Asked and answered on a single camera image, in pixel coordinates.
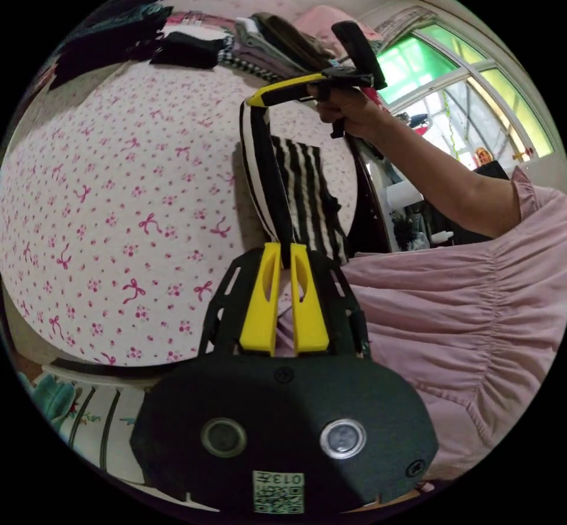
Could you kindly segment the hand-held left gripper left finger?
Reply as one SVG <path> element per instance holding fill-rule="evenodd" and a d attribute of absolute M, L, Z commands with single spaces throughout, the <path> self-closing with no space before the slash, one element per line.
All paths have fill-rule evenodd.
<path fill-rule="evenodd" d="M 239 345 L 244 352 L 267 356 L 275 354 L 280 276 L 281 244 L 266 243 L 239 337 Z"/>

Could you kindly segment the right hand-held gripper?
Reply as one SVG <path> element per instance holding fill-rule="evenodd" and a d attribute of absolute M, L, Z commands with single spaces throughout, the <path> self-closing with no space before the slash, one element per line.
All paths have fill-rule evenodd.
<path fill-rule="evenodd" d="M 308 92 L 308 87 L 321 84 L 324 88 L 323 99 L 327 98 L 328 91 L 331 88 L 357 89 L 382 108 L 376 102 L 375 96 L 368 96 L 365 93 L 367 89 L 371 88 L 371 83 L 372 81 L 368 79 L 367 75 L 353 73 L 352 71 L 346 73 L 337 71 L 335 74 L 309 74 L 264 86 L 249 96 L 245 100 L 245 104 L 251 107 L 272 107 L 292 101 L 307 102 L 310 100 L 314 100 L 316 104 L 316 100 Z M 342 133 L 349 134 L 345 131 L 343 122 L 336 122 L 331 125 L 334 127 L 334 137 L 338 137 Z"/>

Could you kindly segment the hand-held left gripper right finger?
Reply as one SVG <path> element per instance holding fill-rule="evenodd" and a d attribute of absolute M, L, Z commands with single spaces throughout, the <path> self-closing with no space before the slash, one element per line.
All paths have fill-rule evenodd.
<path fill-rule="evenodd" d="M 294 353 L 324 353 L 330 339 L 306 246 L 291 244 L 291 302 Z"/>

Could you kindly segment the person's right hand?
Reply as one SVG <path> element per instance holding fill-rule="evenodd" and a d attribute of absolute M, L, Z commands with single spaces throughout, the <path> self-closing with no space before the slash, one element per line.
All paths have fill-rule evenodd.
<path fill-rule="evenodd" d="M 321 84 L 310 84 L 307 91 L 316 100 L 323 123 L 343 122 L 347 133 L 376 145 L 390 136 L 392 118 L 361 91 L 331 88 L 326 99 Z"/>

